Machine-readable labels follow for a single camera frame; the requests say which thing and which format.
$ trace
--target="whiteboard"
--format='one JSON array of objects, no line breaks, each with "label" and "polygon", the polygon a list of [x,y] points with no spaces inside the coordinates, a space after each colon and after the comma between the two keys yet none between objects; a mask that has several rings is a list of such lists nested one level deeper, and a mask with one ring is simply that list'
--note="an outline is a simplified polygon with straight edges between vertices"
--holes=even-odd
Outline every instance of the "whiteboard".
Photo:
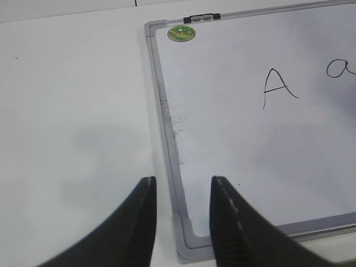
[{"label": "whiteboard", "polygon": [[342,5],[192,24],[185,43],[156,30],[166,138],[194,235],[209,236],[214,175],[276,226],[354,214],[355,14]]}]

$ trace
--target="white desk surface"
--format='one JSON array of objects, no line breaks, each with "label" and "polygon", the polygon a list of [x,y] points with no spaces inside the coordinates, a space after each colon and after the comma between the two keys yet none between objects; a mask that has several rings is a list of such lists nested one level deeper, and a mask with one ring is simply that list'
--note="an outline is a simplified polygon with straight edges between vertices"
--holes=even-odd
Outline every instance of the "white desk surface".
[{"label": "white desk surface", "polygon": [[[144,23],[302,2],[310,1],[190,0],[0,24],[1,106],[6,107],[1,102],[3,97],[16,98],[16,104],[38,104],[38,109],[54,110],[61,117],[68,115],[67,106],[70,112],[75,111],[76,104],[71,101],[77,101],[78,112],[69,124],[76,126],[76,119],[84,115],[89,119],[80,122],[74,136],[58,130],[59,124],[58,131],[45,132],[43,146],[22,154],[33,152],[33,158],[19,157],[20,162],[29,162],[28,166],[13,166],[13,172],[19,174],[15,179],[8,178],[12,174],[10,167],[2,171],[0,266],[35,266],[53,257],[104,221],[139,178],[149,175],[157,177],[158,186],[157,234],[151,266],[180,266],[175,255]],[[19,88],[28,94],[19,98]],[[76,94],[74,100],[66,98],[65,93],[70,90]],[[40,93],[46,100],[58,97],[57,105],[48,107],[46,102],[38,101]],[[80,95],[86,96],[82,102]],[[88,107],[90,103],[97,106]],[[80,112],[86,108],[93,113]],[[10,113],[4,110],[4,116],[8,116]],[[50,112],[41,119],[53,121]],[[60,123],[67,127],[68,122]],[[10,123],[8,127],[18,126]],[[36,132],[30,133],[29,139],[21,134],[12,136],[11,130],[2,132],[4,137],[22,140],[22,144],[0,143],[15,151],[10,159],[0,154],[1,160],[13,163],[19,151],[37,148],[41,143]],[[63,137],[68,140],[62,144],[50,143]],[[43,162],[43,166],[32,166],[32,162]],[[303,245],[334,261],[356,258],[356,233]],[[215,262],[191,266],[209,267]]]}]

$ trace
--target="whiteboard frame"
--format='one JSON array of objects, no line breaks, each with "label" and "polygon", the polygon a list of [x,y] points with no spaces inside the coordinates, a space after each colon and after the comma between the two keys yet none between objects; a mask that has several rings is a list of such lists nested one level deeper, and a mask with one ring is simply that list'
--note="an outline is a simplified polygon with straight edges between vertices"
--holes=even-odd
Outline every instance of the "whiteboard frame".
[{"label": "whiteboard frame", "polygon": [[[328,0],[316,3],[295,4],[291,6],[226,13],[221,14],[221,19],[243,18],[258,16],[262,14],[280,13],[353,3],[356,3],[356,0]],[[209,22],[214,21],[201,21],[195,23]],[[180,174],[180,165],[177,154],[175,135],[171,122],[165,84],[161,69],[160,56],[156,41],[157,29],[173,27],[182,24],[184,24],[183,19],[149,22],[145,24],[145,34],[150,54],[151,72],[154,82],[163,153],[165,158],[167,179],[169,183],[177,257],[180,263],[187,264],[198,261],[211,260],[214,258],[214,252],[211,246],[210,237],[196,236],[193,232],[192,223],[189,219],[185,193]],[[321,219],[296,222],[292,224],[279,225],[277,228],[296,241],[305,241],[310,239],[323,238],[326,236],[350,233],[352,231],[356,231],[356,212],[325,217]]]}]

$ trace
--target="white wall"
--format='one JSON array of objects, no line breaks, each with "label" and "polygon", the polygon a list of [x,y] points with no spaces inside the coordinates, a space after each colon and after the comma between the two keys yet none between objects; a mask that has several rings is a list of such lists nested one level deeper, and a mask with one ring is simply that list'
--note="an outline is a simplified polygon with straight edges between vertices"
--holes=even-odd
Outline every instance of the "white wall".
[{"label": "white wall", "polygon": [[0,0],[0,22],[134,6],[135,0]]}]

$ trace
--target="sticker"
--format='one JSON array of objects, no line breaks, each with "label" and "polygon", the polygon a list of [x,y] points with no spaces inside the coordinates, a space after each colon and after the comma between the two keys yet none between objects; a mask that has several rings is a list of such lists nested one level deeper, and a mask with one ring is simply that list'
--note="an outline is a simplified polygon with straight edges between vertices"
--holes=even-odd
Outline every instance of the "sticker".
[{"label": "sticker", "polygon": [[176,26],[168,31],[168,38],[175,42],[190,41],[195,35],[195,30],[189,26]]}]

